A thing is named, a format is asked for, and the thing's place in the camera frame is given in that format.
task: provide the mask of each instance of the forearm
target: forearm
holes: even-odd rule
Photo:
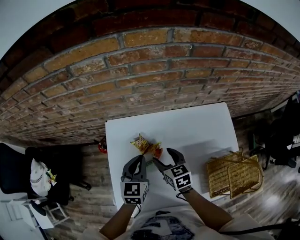
[[[216,231],[232,220],[229,213],[206,200],[193,189],[188,193],[183,193],[183,196],[205,225]]]
[[[136,205],[123,204],[119,211],[100,229],[100,233],[110,240],[122,235],[128,226]]]

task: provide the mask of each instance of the snack bag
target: snack bag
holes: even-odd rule
[[[163,149],[160,148],[161,142],[151,145],[148,149],[148,152],[153,154],[153,157],[156,159],[160,159],[161,155],[163,154]]]
[[[139,134],[139,138],[133,142],[131,142],[142,154],[146,153],[148,148],[151,146],[151,143]]]

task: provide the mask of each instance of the woven basket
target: woven basket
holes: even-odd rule
[[[246,158],[242,151],[212,158],[206,164],[206,169],[211,198],[228,195],[224,194],[228,191],[230,198],[234,198],[243,193],[257,191],[263,184],[263,170],[258,164],[257,155]]]

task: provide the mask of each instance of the cable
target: cable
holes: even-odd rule
[[[177,198],[179,198],[179,199],[182,199],[182,200],[184,200],[184,201],[186,201],[187,202],[187,200],[186,199],[184,199],[184,198],[182,198],[182,197],[179,197],[181,194],[184,194],[184,193],[189,193],[191,190],[193,190],[193,188],[192,187],[190,187],[188,190],[186,190],[186,191],[184,191],[184,192],[180,192],[180,193],[178,193],[177,195],[176,195],[176,197]]]
[[[286,224],[276,224],[276,225],[256,227],[256,228],[247,229],[247,230],[243,230],[243,231],[219,232],[219,233],[225,234],[225,235],[242,235],[242,234],[255,233],[255,232],[261,232],[261,231],[272,230],[272,229],[282,229],[285,225]]]
[[[137,206],[137,208],[139,209],[139,212],[134,216],[134,218],[136,218],[137,217],[137,215],[139,215],[140,214],[140,212],[142,211],[142,207],[141,207],[141,205],[140,204],[137,204],[136,205]]]

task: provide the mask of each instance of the white table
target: white table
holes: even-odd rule
[[[210,199],[205,163],[210,157],[228,154],[228,150],[239,150],[226,103],[109,120],[105,127],[112,187],[118,209],[123,204],[120,191],[123,167],[140,154],[130,143],[139,133],[150,142],[162,142],[164,152],[161,161],[164,164],[174,164],[166,148],[180,151],[192,172],[193,188],[210,201],[217,198]],[[162,174],[153,164],[147,167],[147,178],[150,186],[143,211],[187,204],[176,198],[178,192],[163,181]]]

